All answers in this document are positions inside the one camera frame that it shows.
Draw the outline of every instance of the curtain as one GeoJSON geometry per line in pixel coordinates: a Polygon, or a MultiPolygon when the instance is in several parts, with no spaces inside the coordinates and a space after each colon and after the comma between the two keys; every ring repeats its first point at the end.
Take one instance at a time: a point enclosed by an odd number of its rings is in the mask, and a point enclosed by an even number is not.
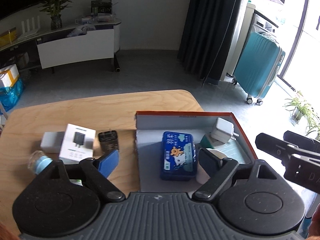
{"type": "Polygon", "coordinates": [[[241,0],[190,0],[178,59],[187,72],[218,84],[241,0]]]}

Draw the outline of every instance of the gray floor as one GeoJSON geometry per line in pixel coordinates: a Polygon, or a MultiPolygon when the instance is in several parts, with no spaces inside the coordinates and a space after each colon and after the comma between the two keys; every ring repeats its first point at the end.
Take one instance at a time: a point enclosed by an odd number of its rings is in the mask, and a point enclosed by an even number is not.
{"type": "MultiPolygon", "coordinates": [[[[17,108],[75,98],[131,93],[151,90],[184,89],[192,93],[205,111],[233,112],[254,145],[261,132],[281,138],[286,130],[297,131],[290,121],[290,113],[283,108],[288,94],[276,83],[263,100],[262,106],[248,105],[246,94],[239,85],[220,82],[218,86],[205,84],[186,74],[172,51],[121,51],[118,54],[121,71],[109,72],[106,60],[81,62],[69,66],[33,73],[17,108]]],[[[282,173],[278,160],[257,151],[282,173]]]]}

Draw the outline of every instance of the transparent bottle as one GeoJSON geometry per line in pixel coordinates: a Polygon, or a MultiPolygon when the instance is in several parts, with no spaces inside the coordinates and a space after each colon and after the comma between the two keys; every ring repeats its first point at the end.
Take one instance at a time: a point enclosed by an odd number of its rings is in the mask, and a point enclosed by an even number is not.
{"type": "Polygon", "coordinates": [[[43,151],[35,151],[28,162],[28,169],[38,175],[52,162],[52,159],[44,154],[43,151]]]}

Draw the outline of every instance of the white router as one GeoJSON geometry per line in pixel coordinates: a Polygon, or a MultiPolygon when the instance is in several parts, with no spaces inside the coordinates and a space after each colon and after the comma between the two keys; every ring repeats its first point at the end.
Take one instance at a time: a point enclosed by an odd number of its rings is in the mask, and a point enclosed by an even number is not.
{"type": "Polygon", "coordinates": [[[22,34],[19,36],[18,40],[25,38],[25,37],[28,37],[28,36],[31,36],[33,34],[36,34],[40,30],[40,16],[39,15],[37,17],[37,25],[38,25],[37,27],[38,28],[35,27],[35,18],[34,17],[31,18],[32,30],[30,30],[29,19],[27,19],[26,22],[27,22],[27,32],[24,27],[24,21],[22,21],[21,22],[22,34]]]}

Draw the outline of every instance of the gray wall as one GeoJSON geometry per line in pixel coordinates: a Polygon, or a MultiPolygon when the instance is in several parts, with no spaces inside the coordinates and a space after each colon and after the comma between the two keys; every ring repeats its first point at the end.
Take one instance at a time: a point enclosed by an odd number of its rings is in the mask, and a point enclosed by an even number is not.
{"type": "MultiPolygon", "coordinates": [[[[91,0],[72,0],[72,8],[62,11],[62,21],[73,23],[81,15],[90,15],[91,0]]],[[[179,49],[190,0],[112,0],[117,17],[122,19],[121,49],[179,49]]],[[[40,15],[41,27],[50,28],[50,16],[33,6],[0,21],[0,33],[21,21],[40,15]]]]}

